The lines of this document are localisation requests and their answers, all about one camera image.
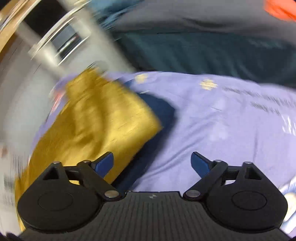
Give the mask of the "orange cloth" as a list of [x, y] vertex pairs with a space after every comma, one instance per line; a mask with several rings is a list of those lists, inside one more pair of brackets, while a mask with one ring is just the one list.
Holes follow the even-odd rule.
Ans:
[[266, 0], [264, 10], [279, 20], [295, 22], [296, 2], [294, 0]]

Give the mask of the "purple floral bed sheet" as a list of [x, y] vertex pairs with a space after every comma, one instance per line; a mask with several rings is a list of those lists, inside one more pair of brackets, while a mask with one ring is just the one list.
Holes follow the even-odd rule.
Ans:
[[164, 99], [176, 121], [133, 191], [185, 191], [193, 152], [253, 162], [282, 192], [295, 193], [295, 90], [229, 76], [111, 73], [131, 90]]

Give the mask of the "grey cloth cover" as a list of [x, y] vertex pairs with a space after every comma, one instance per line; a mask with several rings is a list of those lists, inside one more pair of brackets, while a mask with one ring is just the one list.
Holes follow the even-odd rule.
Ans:
[[200, 30], [295, 41], [295, 23], [268, 14], [263, 1], [142, 1], [114, 27], [118, 31]]

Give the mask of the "gold satin garment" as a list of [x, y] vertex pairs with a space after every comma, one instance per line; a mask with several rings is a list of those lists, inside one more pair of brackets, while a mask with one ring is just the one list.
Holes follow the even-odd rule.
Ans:
[[87, 69], [65, 86], [66, 103], [39, 139], [16, 181], [18, 215], [26, 228], [74, 230], [92, 220], [104, 199], [83, 186], [77, 164], [114, 156], [111, 184], [157, 131], [137, 93]]

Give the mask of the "teal blue drape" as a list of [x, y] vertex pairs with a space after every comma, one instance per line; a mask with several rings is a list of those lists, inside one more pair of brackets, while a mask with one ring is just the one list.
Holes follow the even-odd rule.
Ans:
[[89, 3], [93, 18], [136, 70], [215, 74], [295, 88], [295, 41], [200, 30], [116, 30], [115, 22], [141, 2]]

